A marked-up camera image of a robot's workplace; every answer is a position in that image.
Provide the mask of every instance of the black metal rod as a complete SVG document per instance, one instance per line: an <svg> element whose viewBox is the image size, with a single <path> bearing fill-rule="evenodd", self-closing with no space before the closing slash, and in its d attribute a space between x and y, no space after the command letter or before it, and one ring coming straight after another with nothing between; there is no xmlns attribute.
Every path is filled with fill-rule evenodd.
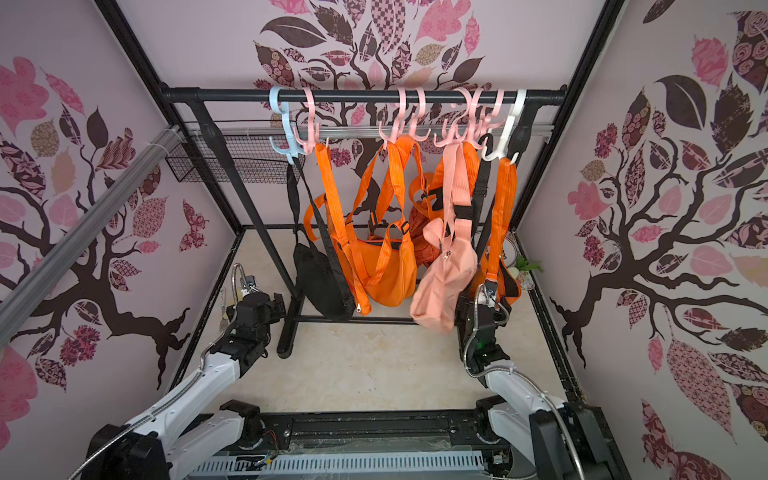
<svg viewBox="0 0 768 480"><path fill-rule="evenodd" d="M237 88L164 88L163 95L172 103L189 103L192 101L269 101L269 90L250 90ZM455 90L426 91L424 92L427 103L464 104L464 95ZM400 99L397 90L314 90L312 92L317 102L328 101L377 101L385 103L397 103ZM518 96L517 91L506 91L504 103L510 104ZM281 90L277 95L279 101L306 101L303 90ZM528 90L525 94L526 103L539 105L560 105L565 99L565 92L561 90ZM418 102L419 95L415 90L406 92L408 102ZM492 104L496 102L495 91L484 91L480 94L479 103Z"/></svg>
<svg viewBox="0 0 768 480"><path fill-rule="evenodd" d="M221 130L216 126L213 118L211 118L210 112L205 107L205 103L202 101L191 101L187 103L187 105L192 109L192 113L200 123L200 132L203 135L205 143L211 151L213 151L214 155L216 155L216 158L224 171L227 172L227 176L232 182L235 193L237 193L240 201L243 202L245 211L248 213L250 221L253 222L256 232L259 233L259 237L261 237L261 241L264 243L266 251L269 253L270 257L272 257L272 261L275 263L278 273L280 273L280 276L283 278L283 282L285 282L286 287L288 287L288 292L291 297L298 296L299 291L293 284L293 279L288 274L283 259L281 259L280 254L277 253L277 248L275 247L269 232L266 230L264 222L261 221L259 211L256 209L256 205L253 204L253 199L251 199L248 194L248 189L246 189L243 179L240 177L240 174L237 173L237 167L235 167L232 155L230 155L230 151L227 148L227 141L224 140Z"/></svg>

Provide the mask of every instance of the bag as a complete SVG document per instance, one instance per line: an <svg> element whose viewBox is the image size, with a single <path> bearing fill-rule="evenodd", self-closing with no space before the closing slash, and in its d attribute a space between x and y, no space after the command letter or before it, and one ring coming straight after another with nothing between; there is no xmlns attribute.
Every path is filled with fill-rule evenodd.
<svg viewBox="0 0 768 480"><path fill-rule="evenodd" d="M411 303L411 316L419 325L444 333L453 329L456 301L475 275L478 263L471 242L472 196L462 150L460 144L452 144L443 151L444 219L435 218L423 230L425 240L440 248L442 255L429 266ZM477 159L471 146L470 151Z"/></svg>
<svg viewBox="0 0 768 480"><path fill-rule="evenodd" d="M388 207L385 202L391 200L392 196L397 198L401 211L405 211L406 186L402 171L414 147L417 152L417 164L421 169L419 147L411 137L407 135L400 137L396 144L387 142L389 170L376 207L376 211L381 212L382 216ZM400 220L387 226L383 238L371 236L367 240L360 240L357 238L353 226L353 214L367 195L373 169L377 162L371 160L368 164L360 181L355 204L345 220L339 192L333 180L328 147L318 145L316 156L323 177L323 185L326 188L326 195L324 198L318 197L315 205L326 205L330 236L335 240L333 246L339 255L339 262L346 282L357 300L357 311L363 315L370 313L371 306L368 296L385 306L400 305L405 298L413 295L416 287L417 266L413 253L410 224L406 220L405 214L401 216ZM309 214L310 212L307 211L304 217L305 227L308 224ZM400 230L401 240L394 240L390 237L390 227L392 226ZM313 234L310 232L311 229L307 228L308 236L312 239Z"/></svg>
<svg viewBox="0 0 768 480"><path fill-rule="evenodd" d="M306 178L298 162L296 162L296 168L299 170L306 192L310 196L310 203L312 203L310 208L314 210L320 236L323 238L323 245L328 253L326 256L319 252L305 230L304 235L307 236L309 246L299 243L299 191L296 189L296 176L293 173L293 168L288 167L288 202L293 212L293 235L296 237L296 246L293 248L296 287L327 319L349 320L355 312L354 296L349 291L349 285L344 279L344 273L339 264L339 258L336 256L336 251L333 249L333 242L328 229L323 222L320 211L312 202L310 186L306 183Z"/></svg>

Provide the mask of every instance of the white plastic hook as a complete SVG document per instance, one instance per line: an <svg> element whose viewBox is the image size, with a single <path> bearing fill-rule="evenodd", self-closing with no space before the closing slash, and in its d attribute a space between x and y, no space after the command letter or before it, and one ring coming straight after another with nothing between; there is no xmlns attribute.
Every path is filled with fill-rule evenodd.
<svg viewBox="0 0 768 480"><path fill-rule="evenodd" d="M496 149L494 149L490 155L483 156L482 159L485 161L493 161L494 159L498 158L501 159L504 157L505 152L504 149L507 147L507 143L509 142L509 137L512 135L512 127L515 125L515 119L520 116L520 113L523 111L523 106L525 105L525 90L518 90L517 97L515 98L515 103L509 108L509 114L507 115L507 121L504 123L504 130L502 130L502 135L498 139L498 144L496 145ZM513 158L510 159L512 163L514 163L517 160L517 155L515 155Z"/></svg>

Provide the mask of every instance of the orange bag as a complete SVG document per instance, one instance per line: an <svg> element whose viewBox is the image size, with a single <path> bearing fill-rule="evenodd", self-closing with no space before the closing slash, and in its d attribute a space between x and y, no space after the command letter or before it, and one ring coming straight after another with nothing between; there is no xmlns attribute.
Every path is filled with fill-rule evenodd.
<svg viewBox="0 0 768 480"><path fill-rule="evenodd" d="M408 136L400 137L396 144L387 142L389 170L376 207L376 212L382 216L388 206L384 202L387 198L391 200L392 196L397 198L401 211L405 212L406 185L402 171L414 145L414 140ZM421 170L418 145L415 148L417 164ZM318 207L323 204L326 205L328 230L335 240L334 248L338 253L344 277L357 300L358 312L363 315L370 313L371 305L368 296L382 305L398 306L405 298L413 295L416 287L416 261L410 226L405 214L402 214L400 220L387 226L383 238L372 237L368 240L360 240L357 238L353 226L353 214L365 199L377 162L371 160L368 164L360 181L355 204L345 220L339 191L336 189L336 183L333 179L328 147L318 144L316 156L326 194L324 198L318 197L315 204ZM304 217L304 226L308 236L314 241L317 237L311 230L311 213L310 208ZM402 233L401 240L390 237L390 227L392 226L397 227Z"/></svg>

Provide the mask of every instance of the clothes rack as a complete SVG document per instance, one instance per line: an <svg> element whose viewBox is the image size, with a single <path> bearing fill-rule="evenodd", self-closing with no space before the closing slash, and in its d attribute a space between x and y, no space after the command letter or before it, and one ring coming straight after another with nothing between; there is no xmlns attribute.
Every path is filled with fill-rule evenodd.
<svg viewBox="0 0 768 480"><path fill-rule="evenodd" d="M399 101L398 91L376 91L376 90L315 90L312 92L315 102L382 102L382 103L396 103ZM511 157L514 153L522 155L528 148L528 143L531 140L531 133L533 130L533 123L538 113L538 109L543 106L560 106L565 100L565 90L528 90L525 97L525 106L520 119L512 132L508 146L507 156ZM200 134L205 140L206 145L213 151L219 164L229 177L237 196L243 203L245 211L248 217L253 222L253 228L259 234L266 251L269 253L272 261L277 268L278 273L286 284L286 287L291 295L290 306L288 308L288 314L285 319L283 331L280 334L280 340L277 343L277 355L280 358L287 358L293 351L293 342L296 338L296 331L298 325L301 322L330 322L330 320L323 319L317 315L301 314L304 295L296 288L296 284L291 278L288 270L277 253L275 244L273 243L268 229L261 220L259 211L256 205L253 203L253 199L248 194L245 183L237 171L235 163L232 158L232 154L227 148L227 142L224 135L216 125L216 122L210 116L205 102L207 101L268 101L270 96L269 90L246 90L246 89L208 89L208 88L169 88L167 85L161 85L161 94L164 99L169 103L184 103L186 104L194 114L200 125ZM480 104L493 104L496 101L496 91L483 92L480 95ZM506 91L503 97L503 103L510 104L517 98L516 91ZM425 92L425 99L427 103L448 103L448 104L464 104L465 98L458 91L427 91ZM418 102L419 96L416 91L407 91L406 100L409 102ZM278 94L278 101L306 101L306 95L301 90L280 90ZM487 241L487 234L481 236L480 243L483 242L482 238ZM389 323L396 325L415 325L410 318L388 318L388 317L376 317L375 319L362 318L361 322L372 323ZM340 323L356 323L352 321L345 321Z"/></svg>

